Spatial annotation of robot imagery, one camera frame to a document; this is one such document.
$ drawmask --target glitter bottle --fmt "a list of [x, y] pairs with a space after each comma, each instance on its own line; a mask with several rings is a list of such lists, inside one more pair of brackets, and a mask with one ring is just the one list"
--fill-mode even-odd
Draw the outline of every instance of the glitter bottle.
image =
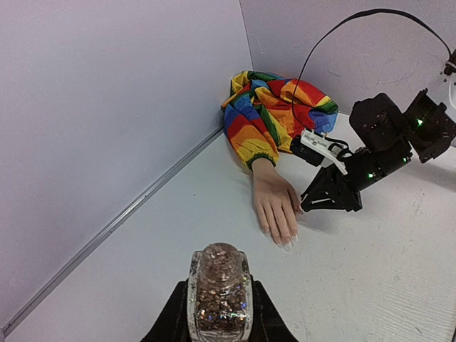
[[248, 341], [253, 323], [252, 280], [245, 253], [229, 244], [195, 252], [187, 320], [193, 342]]

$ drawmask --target wall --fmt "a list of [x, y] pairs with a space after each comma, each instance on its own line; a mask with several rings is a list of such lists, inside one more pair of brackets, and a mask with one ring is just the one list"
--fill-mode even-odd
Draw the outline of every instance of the wall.
[[[418, 16], [456, 48], [456, 2], [396, 0], [241, 0], [255, 70], [297, 77], [310, 49], [357, 11], [394, 8]], [[315, 51], [303, 79], [325, 91], [345, 113], [357, 100], [386, 92], [405, 110], [447, 58], [430, 33], [380, 14], [352, 21]]]
[[0, 46], [3, 327], [219, 126], [252, 65], [237, 0], [6, 0]]

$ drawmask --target rainbow-colored jacket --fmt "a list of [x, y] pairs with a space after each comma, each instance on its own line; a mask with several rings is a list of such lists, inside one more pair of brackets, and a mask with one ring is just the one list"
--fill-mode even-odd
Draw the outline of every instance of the rainbow-colored jacket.
[[290, 153], [291, 140], [304, 129], [328, 133], [336, 123], [338, 106], [320, 90], [297, 79], [271, 73], [244, 71], [231, 81], [231, 97], [222, 105], [225, 134], [244, 165], [259, 157], [275, 165], [279, 151]]

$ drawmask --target fingernail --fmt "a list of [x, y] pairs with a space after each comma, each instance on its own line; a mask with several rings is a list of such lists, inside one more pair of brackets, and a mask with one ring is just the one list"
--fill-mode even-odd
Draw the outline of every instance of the fingernail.
[[293, 249], [293, 246], [291, 245], [291, 243], [288, 243], [288, 244], [285, 244], [285, 245], [284, 245], [284, 249], [285, 249], [287, 252], [291, 252], [291, 250]]

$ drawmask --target clear plastic container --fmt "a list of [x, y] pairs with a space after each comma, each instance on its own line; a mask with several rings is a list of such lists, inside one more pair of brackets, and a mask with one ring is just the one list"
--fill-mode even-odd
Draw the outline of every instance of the clear plastic container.
[[193, 342], [248, 341], [253, 297], [245, 253], [230, 244], [211, 244], [193, 254], [187, 320]]

